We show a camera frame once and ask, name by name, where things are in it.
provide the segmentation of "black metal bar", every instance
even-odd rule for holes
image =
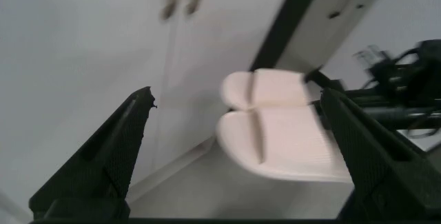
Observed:
[[[285,0],[250,71],[273,68],[277,64],[311,2],[312,0]]]

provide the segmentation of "cable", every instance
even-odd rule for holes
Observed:
[[[402,60],[403,58],[405,58],[406,56],[410,55],[410,54],[415,54],[418,52],[418,48],[412,48],[407,50],[406,52],[404,52],[403,54],[401,54],[399,57],[392,59],[393,63],[398,63],[400,60]]]
[[[366,89],[367,86],[369,86],[371,83],[373,83],[373,82],[375,82],[375,81],[376,81],[375,79],[371,79],[371,80],[367,81],[367,82],[361,87],[361,90]]]
[[[434,112],[439,112],[441,110],[436,110],[435,108],[427,111],[425,114],[423,114],[419,119],[417,119],[414,123],[412,123],[406,130],[406,136],[412,138],[412,139],[421,139],[421,138],[427,138],[429,136],[432,136],[438,131],[440,131],[441,128],[433,128],[431,131],[424,133],[424,134],[412,134],[411,131],[417,129],[417,127],[424,123]]]

